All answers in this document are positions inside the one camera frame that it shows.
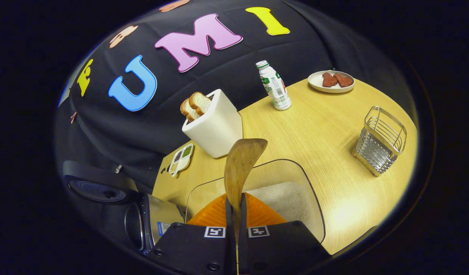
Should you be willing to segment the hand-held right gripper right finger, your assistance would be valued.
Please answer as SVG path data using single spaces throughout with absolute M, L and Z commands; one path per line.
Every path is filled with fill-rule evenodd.
M 247 275 L 302 275 L 321 268 L 330 254 L 302 221 L 248 227 L 247 193 L 241 199 L 238 268 Z

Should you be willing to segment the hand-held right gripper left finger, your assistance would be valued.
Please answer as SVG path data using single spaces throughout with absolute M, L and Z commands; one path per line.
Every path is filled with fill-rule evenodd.
M 221 196 L 224 226 L 172 223 L 149 253 L 161 275 L 236 275 L 231 206 Z

